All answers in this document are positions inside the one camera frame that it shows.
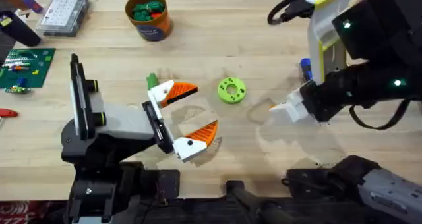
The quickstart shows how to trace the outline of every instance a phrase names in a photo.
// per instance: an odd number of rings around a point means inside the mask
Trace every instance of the red patterned fabric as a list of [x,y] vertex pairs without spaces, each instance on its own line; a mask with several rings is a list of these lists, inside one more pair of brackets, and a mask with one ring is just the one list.
[[0,224],[27,224],[42,218],[48,206],[48,201],[0,202]]

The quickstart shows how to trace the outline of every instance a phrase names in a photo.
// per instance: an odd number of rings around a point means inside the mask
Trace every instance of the green 3d printed part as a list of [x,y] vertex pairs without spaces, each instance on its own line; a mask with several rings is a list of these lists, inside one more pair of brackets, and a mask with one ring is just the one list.
[[246,86],[238,78],[228,77],[218,84],[218,96],[226,103],[239,103],[246,95]]

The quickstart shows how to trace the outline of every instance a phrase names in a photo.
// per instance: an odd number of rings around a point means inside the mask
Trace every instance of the orange finger pad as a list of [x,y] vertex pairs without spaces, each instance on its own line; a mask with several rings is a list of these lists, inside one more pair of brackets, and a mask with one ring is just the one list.
[[200,128],[193,133],[185,136],[193,140],[200,140],[206,143],[206,146],[211,145],[217,134],[218,121],[214,121],[203,128]]
[[167,105],[176,102],[182,98],[185,98],[198,91],[198,86],[187,82],[175,82],[165,100],[161,102],[161,106],[164,108]]

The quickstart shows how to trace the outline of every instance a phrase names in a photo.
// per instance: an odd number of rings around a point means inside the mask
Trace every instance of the red object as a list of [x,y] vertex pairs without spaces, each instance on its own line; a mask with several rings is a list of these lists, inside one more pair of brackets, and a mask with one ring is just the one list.
[[45,216],[50,202],[0,202],[0,224],[28,224]]
[[11,109],[0,109],[0,117],[3,118],[11,118],[11,117],[17,117],[18,112],[13,111]]
[[151,16],[153,19],[157,19],[158,17],[161,16],[161,13],[151,13]]

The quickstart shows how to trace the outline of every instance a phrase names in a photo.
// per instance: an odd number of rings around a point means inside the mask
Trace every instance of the blue object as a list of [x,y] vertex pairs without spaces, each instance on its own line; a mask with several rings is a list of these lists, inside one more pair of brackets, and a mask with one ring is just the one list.
[[26,81],[27,81],[26,78],[18,78],[18,81],[16,82],[16,84],[19,87],[25,88],[26,87]]
[[26,6],[30,7],[34,12],[41,13],[42,7],[35,0],[22,0]]
[[312,70],[311,70],[311,59],[310,58],[304,58],[300,62],[302,73],[303,73],[303,80],[305,82],[312,79]]
[[311,65],[311,59],[310,58],[303,58],[300,62],[301,67],[306,67]]

